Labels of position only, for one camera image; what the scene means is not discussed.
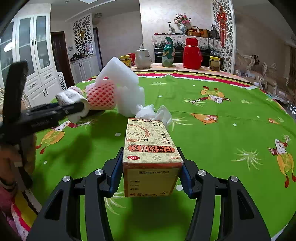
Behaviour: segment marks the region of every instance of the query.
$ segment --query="white ceramic teapot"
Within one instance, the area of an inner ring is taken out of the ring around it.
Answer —
[[[136,51],[135,65],[139,69],[147,69],[151,66],[152,59],[149,55],[148,49],[144,49],[143,46]]]

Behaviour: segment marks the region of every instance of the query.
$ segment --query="red thermos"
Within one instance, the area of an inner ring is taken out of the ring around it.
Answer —
[[[183,53],[183,67],[187,69],[200,69],[202,54],[196,38],[187,38]]]

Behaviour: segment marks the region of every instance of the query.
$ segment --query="brown door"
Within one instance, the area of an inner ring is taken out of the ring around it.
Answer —
[[[54,54],[54,62],[58,72],[62,72],[65,78],[66,86],[75,85],[73,81],[73,76],[71,73],[71,68],[68,59],[68,52],[65,41],[64,32],[52,32],[52,51]]]

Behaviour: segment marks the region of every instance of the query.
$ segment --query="yellow jar lid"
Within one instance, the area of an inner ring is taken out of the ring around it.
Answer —
[[[122,55],[119,58],[129,58],[129,57],[130,57],[129,55]]]
[[[220,61],[220,58],[215,56],[211,56],[210,59]]]

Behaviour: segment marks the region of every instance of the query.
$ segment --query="metal screw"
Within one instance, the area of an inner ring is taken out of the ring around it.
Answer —
[[[100,176],[104,173],[104,170],[102,169],[97,169],[95,172],[94,172],[96,175]]]
[[[236,176],[231,176],[230,180],[236,183],[239,179]]]
[[[70,176],[64,176],[62,180],[63,180],[63,182],[69,182],[70,179],[71,179]]]
[[[205,170],[199,170],[197,172],[200,176],[205,176],[207,174],[207,172]]]

